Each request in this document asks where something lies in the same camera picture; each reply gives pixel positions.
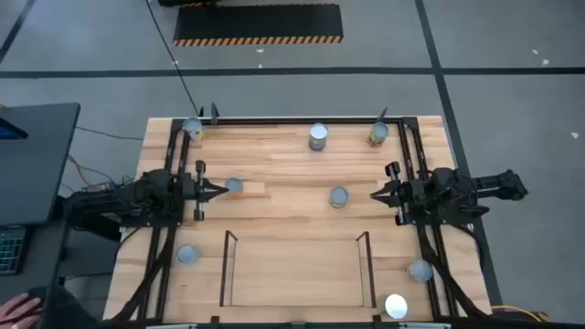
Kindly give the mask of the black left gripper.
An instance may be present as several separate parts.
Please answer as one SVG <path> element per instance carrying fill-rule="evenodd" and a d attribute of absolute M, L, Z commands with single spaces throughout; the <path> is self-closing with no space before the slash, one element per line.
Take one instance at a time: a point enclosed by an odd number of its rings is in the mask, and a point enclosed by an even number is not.
<path fill-rule="evenodd" d="M 211 190 L 205 191 L 206 189 L 222 189 L 222 190 Z M 195 221 L 203 221 L 204 215 L 204 202 L 208 202 L 214 197 L 221 196 L 227 193 L 228 190 L 224 189 L 224 186 L 217 186 L 212 184 L 207 178 L 205 178 L 205 162 L 202 160 L 196 160 L 196 177 L 192 178 L 191 174 L 184 174 L 183 185 L 182 185 L 182 198 L 184 200 L 195 200 Z"/>

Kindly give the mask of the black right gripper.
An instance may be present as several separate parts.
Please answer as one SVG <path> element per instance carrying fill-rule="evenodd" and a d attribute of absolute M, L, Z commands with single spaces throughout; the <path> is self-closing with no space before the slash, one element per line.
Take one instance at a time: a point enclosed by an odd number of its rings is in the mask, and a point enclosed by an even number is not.
<path fill-rule="evenodd" d="M 390 177 L 390 181 L 378 191 L 371 193 L 371 198 L 388 207 L 397 208 L 396 223 L 399 226 L 408 225 L 405 222 L 405 215 L 414 207 L 424 207 L 424 184 L 419 179 L 400 181 L 398 162 L 387 164 L 385 171 L 387 176 Z"/>

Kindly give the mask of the grey-lid can yellow green label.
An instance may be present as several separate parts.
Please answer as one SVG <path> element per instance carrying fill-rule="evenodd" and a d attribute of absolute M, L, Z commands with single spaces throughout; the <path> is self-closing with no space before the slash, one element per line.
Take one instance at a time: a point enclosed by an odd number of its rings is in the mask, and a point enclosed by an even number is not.
<path fill-rule="evenodd" d="M 341 208 L 347 204 L 348 198 L 348 191 L 342 186 L 336 186 L 330 192 L 329 204 L 334 208 Z"/>

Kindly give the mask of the grey-lid can green red label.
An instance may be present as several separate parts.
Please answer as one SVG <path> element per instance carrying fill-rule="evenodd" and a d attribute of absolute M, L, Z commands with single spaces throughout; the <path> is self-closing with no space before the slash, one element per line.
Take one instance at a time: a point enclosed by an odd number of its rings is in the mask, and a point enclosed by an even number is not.
<path fill-rule="evenodd" d="M 383 122 L 376 122 L 372 125 L 367 143 L 370 147 L 381 146 L 388 137 L 388 127 Z"/>

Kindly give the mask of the plain grey-lid can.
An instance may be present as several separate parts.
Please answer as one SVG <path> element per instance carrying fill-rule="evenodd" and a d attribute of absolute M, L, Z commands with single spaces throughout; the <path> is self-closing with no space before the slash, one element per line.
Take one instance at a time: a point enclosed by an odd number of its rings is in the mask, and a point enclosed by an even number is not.
<path fill-rule="evenodd" d="M 176 252 L 176 258 L 183 264 L 195 264 L 199 258 L 199 250 L 192 245 L 180 246 Z"/>

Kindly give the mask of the grey-lid can red beige label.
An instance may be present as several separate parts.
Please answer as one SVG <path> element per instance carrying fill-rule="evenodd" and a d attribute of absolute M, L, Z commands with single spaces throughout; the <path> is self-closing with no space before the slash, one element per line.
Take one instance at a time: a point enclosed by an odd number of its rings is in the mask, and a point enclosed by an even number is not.
<path fill-rule="evenodd" d="M 408 265 L 407 273 L 414 281 L 427 282 L 433 276 L 433 269 L 426 260 L 414 260 Z"/>

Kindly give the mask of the shiny-lid can dark label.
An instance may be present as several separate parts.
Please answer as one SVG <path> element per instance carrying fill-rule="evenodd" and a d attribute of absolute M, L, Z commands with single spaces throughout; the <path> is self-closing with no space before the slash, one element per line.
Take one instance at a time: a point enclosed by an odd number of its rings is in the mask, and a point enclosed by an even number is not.
<path fill-rule="evenodd" d="M 316 152 L 323 151 L 326 147 L 327 137 L 328 128 L 320 122 L 315 123 L 310 129 L 309 148 Z"/>

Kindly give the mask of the shiny-lid can olive label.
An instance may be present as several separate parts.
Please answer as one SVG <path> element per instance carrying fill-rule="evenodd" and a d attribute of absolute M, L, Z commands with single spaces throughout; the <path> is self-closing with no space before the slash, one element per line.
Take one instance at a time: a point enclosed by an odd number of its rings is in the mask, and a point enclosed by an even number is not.
<path fill-rule="evenodd" d="M 391 319 L 403 319 L 408 314 L 406 299 L 399 294 L 383 294 L 377 298 L 377 309 Z"/>

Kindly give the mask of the clear acrylic tray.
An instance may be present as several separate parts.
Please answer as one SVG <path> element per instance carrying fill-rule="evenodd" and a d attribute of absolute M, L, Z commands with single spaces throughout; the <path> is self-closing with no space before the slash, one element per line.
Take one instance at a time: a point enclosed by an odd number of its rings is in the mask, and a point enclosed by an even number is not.
<path fill-rule="evenodd" d="M 225 232 L 221 307 L 375 308 L 370 234 L 354 239 L 240 239 Z"/>

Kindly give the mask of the black desk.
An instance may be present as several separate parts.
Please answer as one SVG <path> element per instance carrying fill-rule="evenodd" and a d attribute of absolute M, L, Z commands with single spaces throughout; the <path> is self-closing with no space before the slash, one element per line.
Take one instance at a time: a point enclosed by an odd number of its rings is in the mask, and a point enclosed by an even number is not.
<path fill-rule="evenodd" d="M 77 102 L 0 108 L 0 119 L 27 133 L 0 138 L 0 226 L 50 220 L 79 114 Z"/>

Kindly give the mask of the black hazard-striped floor mat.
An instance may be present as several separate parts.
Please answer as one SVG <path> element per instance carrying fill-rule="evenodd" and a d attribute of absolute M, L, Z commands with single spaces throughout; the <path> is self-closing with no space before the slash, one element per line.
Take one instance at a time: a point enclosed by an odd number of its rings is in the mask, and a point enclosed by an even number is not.
<path fill-rule="evenodd" d="M 334 44 L 343 38 L 341 9 L 334 3 L 192 3 L 179 8 L 173 45 L 183 48 Z"/>

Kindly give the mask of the computer keyboard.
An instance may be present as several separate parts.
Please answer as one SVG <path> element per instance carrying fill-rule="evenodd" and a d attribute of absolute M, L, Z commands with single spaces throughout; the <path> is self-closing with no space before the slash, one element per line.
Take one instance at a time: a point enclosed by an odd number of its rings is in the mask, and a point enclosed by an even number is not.
<path fill-rule="evenodd" d="M 24 227 L 0 227 L 0 276 L 21 271 L 27 240 L 28 230 Z"/>

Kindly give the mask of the computer monitor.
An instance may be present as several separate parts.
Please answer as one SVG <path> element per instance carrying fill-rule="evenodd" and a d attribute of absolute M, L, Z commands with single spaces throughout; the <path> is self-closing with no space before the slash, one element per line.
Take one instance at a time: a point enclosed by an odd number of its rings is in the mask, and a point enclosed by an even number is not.
<path fill-rule="evenodd" d="M 0 118 L 0 140 L 25 140 L 27 137 L 26 131 Z"/>

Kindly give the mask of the person's hand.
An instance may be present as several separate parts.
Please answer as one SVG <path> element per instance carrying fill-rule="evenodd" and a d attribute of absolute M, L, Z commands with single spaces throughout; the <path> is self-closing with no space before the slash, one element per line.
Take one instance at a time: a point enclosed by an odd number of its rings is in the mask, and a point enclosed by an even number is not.
<path fill-rule="evenodd" d="M 42 304 L 40 298 L 21 293 L 0 306 L 0 329 L 32 329 L 39 316 L 32 315 Z"/>

